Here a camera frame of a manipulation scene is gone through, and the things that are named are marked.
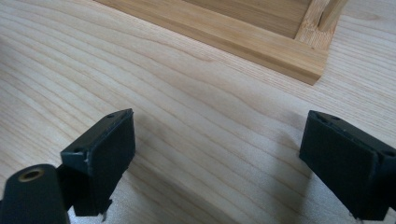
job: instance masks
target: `wooden table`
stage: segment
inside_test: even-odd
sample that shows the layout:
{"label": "wooden table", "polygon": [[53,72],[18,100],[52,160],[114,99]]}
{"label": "wooden table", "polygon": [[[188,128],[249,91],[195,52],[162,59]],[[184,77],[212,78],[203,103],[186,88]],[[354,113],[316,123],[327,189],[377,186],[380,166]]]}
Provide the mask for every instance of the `wooden table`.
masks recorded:
{"label": "wooden table", "polygon": [[298,150],[310,109],[396,147],[395,27],[394,0],[351,0],[311,87],[93,1],[0,0],[0,190],[131,107],[107,223],[356,223]]}

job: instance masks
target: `wooden board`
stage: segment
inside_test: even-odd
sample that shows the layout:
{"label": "wooden board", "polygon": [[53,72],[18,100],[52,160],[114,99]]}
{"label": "wooden board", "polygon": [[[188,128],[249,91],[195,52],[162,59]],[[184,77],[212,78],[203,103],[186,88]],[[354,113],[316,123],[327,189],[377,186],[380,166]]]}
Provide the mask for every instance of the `wooden board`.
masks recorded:
{"label": "wooden board", "polygon": [[106,223],[356,224],[298,150],[309,109],[396,147],[394,8],[351,0],[312,87],[93,1],[0,0],[0,192],[131,107],[136,157]]}
{"label": "wooden board", "polygon": [[[183,0],[96,1],[309,84],[314,84],[321,77],[326,65],[327,48],[317,49],[305,42],[290,38],[296,36],[303,22],[306,14],[304,9],[309,6],[305,0],[282,0],[279,2],[284,5],[276,5],[278,1],[276,4],[269,4],[271,1],[268,0],[264,2],[266,3],[265,7],[260,7],[260,5],[256,7],[257,10],[268,7],[274,11],[272,12],[274,14],[263,10],[259,14],[250,13],[252,5],[262,1],[230,2],[230,7],[240,7],[236,11],[220,7],[222,1],[211,1],[211,3],[189,1],[193,4]],[[296,8],[296,16],[291,13],[292,7]],[[260,16],[263,16],[265,20],[254,22]],[[263,22],[266,25],[258,25],[258,22]],[[288,36],[277,34],[284,33],[283,30],[286,26],[289,27]],[[329,32],[330,39],[332,39],[332,34],[333,30]],[[330,42],[322,45],[328,47]]]}

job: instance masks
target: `wooden frame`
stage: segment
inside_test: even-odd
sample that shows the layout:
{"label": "wooden frame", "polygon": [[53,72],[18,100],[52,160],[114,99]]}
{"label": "wooden frame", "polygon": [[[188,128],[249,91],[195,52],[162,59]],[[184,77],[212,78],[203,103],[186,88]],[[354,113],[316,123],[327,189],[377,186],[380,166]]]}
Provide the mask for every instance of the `wooden frame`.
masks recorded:
{"label": "wooden frame", "polygon": [[[312,0],[308,3],[309,7],[302,16],[298,32],[295,35],[289,35],[282,33],[286,29],[281,31],[274,27],[274,24],[277,25],[281,19],[284,21],[288,19],[287,16],[293,15],[289,9],[285,9],[287,10],[285,12],[279,11],[276,17],[273,17],[274,19],[268,19],[267,23],[272,23],[270,28],[276,30],[274,32],[253,24],[255,18],[240,16],[250,15],[250,13],[233,12],[234,15],[239,16],[237,18],[231,17],[230,14],[225,15],[235,8],[227,8],[223,10],[224,13],[219,13],[217,11],[219,6],[216,5],[215,0],[95,1],[226,50],[311,85],[323,73],[336,23],[342,7],[347,2],[347,0]],[[241,0],[229,0],[233,4],[238,4],[238,1],[239,4],[242,4]],[[279,5],[278,0],[262,1],[266,2],[265,7],[269,6],[271,1],[275,1]],[[299,4],[303,1],[284,0],[284,6],[287,8],[287,5]],[[291,24],[290,21],[284,23],[287,24],[285,27],[289,27]]]}

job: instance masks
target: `black plastic part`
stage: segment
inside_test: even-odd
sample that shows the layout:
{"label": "black plastic part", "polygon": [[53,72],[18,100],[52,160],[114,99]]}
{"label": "black plastic part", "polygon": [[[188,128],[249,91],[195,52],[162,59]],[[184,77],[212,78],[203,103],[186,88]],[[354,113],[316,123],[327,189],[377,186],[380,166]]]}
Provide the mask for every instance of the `black plastic part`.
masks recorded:
{"label": "black plastic part", "polygon": [[60,174],[69,174],[67,169],[79,174],[60,175],[64,197],[75,198],[65,206],[73,204],[81,217],[103,214],[134,157],[134,147],[133,111],[127,109],[105,116],[63,150]]}
{"label": "black plastic part", "polygon": [[354,218],[383,220],[396,208],[396,149],[342,119],[310,111],[300,158]]}
{"label": "black plastic part", "polygon": [[7,180],[0,223],[68,223],[55,167],[31,166]]}

